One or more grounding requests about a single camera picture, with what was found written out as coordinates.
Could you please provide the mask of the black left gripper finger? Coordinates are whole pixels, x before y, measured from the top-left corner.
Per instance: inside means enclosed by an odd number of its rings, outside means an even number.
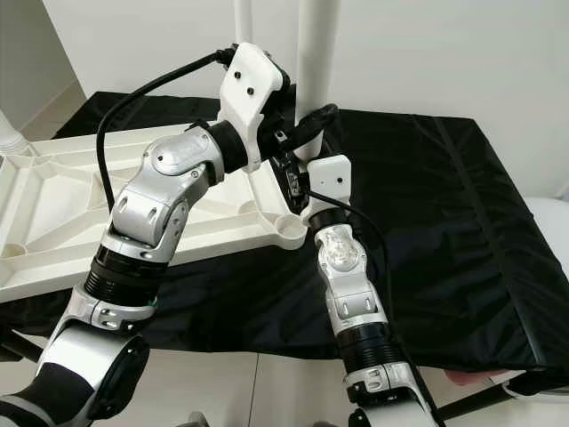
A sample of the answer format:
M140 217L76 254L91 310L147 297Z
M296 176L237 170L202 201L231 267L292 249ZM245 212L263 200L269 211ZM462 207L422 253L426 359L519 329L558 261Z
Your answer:
M298 142L312 142L339 115L337 103L326 103L321 109L310 111L298 122Z

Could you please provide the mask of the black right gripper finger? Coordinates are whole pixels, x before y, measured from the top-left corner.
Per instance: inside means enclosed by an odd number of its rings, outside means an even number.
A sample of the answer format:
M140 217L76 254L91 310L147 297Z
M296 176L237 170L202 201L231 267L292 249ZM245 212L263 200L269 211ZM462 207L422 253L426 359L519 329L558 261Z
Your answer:
M284 156L282 158L282 171L284 171L284 195L287 198L287 204L293 214L298 214L300 211L298 197L301 194L301 188L306 186L305 181L302 180L300 160L297 156Z

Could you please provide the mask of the white plastic table top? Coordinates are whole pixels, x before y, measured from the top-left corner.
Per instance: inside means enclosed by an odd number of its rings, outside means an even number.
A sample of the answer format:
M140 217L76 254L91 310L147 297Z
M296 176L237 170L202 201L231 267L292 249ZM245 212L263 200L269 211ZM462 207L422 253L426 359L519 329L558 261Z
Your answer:
M0 168L0 300L66 290L88 276L108 223L92 135L33 141ZM182 264L263 246L300 248L308 228L288 210L271 167L236 171L188 213Z

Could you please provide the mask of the black table cloth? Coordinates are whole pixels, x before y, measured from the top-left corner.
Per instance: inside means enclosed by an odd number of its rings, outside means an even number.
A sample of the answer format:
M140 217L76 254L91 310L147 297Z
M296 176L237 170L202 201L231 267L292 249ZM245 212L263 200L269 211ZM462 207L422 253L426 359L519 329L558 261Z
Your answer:
M476 121L343 109L325 138L387 243L416 365L569 371L569 279ZM183 352L338 355L310 243L171 268L143 337Z

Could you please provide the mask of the white curved plastic piece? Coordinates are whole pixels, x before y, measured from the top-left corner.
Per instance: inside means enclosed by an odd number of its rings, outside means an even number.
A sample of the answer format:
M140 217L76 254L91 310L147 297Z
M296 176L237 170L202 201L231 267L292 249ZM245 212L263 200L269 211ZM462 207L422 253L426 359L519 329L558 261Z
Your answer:
M569 374L523 373L501 383L513 399L540 403L569 404Z

